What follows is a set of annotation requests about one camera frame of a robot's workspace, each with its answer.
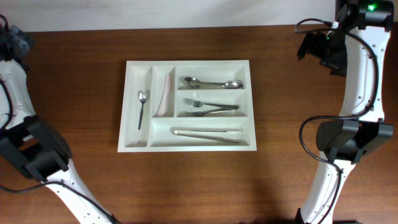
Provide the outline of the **large steel spoon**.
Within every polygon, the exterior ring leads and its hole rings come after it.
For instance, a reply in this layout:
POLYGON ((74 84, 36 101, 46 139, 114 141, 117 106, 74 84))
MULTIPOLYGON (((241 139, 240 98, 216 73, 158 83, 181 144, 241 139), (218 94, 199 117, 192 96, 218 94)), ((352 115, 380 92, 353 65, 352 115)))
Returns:
POLYGON ((227 81, 223 84, 225 86, 225 89, 240 89, 243 87, 243 83, 240 80, 227 81))
POLYGON ((225 89, 223 83, 209 83, 209 82, 201 82, 199 79, 194 77, 184 77, 183 79, 184 84, 192 88, 220 88, 225 89))

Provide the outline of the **steel fork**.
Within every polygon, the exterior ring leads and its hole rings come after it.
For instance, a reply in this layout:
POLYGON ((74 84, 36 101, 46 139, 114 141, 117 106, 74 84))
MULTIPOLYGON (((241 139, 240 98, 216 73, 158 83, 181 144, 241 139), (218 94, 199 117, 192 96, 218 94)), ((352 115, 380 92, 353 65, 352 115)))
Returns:
POLYGON ((205 103, 202 101, 197 101, 197 100, 192 100, 188 98, 184 98, 183 102, 189 106, 195 107, 195 108, 200 108, 202 106, 214 106, 218 108, 224 108, 228 110, 238 110, 240 108, 239 105, 223 105, 223 104, 216 104, 216 103, 205 103))
POLYGON ((213 110, 206 110, 206 111, 184 111, 179 114, 178 117, 204 117, 209 114, 217 114, 217 113, 224 113, 234 111, 233 109, 213 109, 213 110))

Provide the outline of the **steel tongs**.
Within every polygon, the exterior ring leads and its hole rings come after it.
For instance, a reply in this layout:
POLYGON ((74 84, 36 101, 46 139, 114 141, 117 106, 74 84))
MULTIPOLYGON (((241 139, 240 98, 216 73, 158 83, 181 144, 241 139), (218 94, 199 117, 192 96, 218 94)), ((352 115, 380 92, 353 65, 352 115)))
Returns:
POLYGON ((176 136, 236 144, 243 140, 240 129, 171 128, 170 132, 176 136))

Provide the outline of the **pink plastic knife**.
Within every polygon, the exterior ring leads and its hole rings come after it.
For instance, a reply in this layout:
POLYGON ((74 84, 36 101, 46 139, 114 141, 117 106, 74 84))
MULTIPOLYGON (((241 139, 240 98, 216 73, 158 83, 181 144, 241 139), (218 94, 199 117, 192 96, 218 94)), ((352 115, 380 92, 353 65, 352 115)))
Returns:
POLYGON ((165 112, 167 110, 167 101, 168 101, 168 95, 171 92, 171 77, 169 74, 166 74, 165 76, 165 84, 164 84, 164 90, 162 94, 162 99, 160 101, 158 110, 157 110, 157 117, 163 117, 165 115, 165 112))

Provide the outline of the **small steel spoon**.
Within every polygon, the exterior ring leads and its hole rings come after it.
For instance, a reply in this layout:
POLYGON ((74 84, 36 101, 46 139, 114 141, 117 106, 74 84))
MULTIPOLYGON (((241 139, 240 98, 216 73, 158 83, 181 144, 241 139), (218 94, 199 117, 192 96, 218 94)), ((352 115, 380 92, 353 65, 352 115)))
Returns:
POLYGON ((149 99, 149 97, 145 91, 140 91, 138 98, 141 103, 141 110, 139 113, 139 123, 138 123, 138 130, 140 130, 141 126, 142 126, 143 115, 144 115, 144 105, 147 102, 147 100, 149 99))

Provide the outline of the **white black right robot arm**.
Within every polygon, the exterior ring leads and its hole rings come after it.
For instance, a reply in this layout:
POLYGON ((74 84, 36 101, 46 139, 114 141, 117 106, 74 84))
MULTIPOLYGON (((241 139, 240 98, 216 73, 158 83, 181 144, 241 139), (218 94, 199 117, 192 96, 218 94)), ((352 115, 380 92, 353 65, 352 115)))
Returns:
POLYGON ((382 106, 384 57, 393 22, 392 1, 337 1, 334 21, 304 31, 297 57, 319 58, 333 75, 345 77, 346 85, 340 113, 317 116, 318 169, 296 223, 331 223, 349 173, 393 135, 382 106))

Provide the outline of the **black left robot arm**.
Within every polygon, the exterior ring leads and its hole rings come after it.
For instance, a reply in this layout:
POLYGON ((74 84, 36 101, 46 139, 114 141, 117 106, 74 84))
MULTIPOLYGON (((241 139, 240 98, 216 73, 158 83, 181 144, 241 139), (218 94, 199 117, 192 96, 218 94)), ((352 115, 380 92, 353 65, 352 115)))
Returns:
POLYGON ((37 185, 50 189, 80 223, 118 223, 81 180, 66 140, 36 114, 27 91, 24 58, 34 41, 1 16, 1 157, 37 185))

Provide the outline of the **white plastic cutlery tray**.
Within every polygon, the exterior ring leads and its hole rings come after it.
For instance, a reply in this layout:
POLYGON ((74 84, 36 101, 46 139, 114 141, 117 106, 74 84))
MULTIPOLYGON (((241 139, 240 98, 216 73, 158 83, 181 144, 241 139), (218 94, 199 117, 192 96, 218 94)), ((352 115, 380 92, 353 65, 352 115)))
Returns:
POLYGON ((124 83, 123 107, 119 129, 119 152, 191 152, 255 151, 256 131, 252 102, 251 74, 247 60, 128 61, 124 83), (167 110, 157 117, 165 76, 171 77, 167 110), (201 82, 226 83, 240 80, 240 89, 192 88, 184 77, 201 82), (144 105, 141 129, 138 130, 141 103, 139 92, 149 97, 144 105), (184 98, 223 105, 239 105, 238 110, 209 114, 204 117, 178 117, 184 111, 220 109, 214 106, 195 108, 184 98), (241 143, 212 141, 176 136, 171 128, 240 129, 241 143))

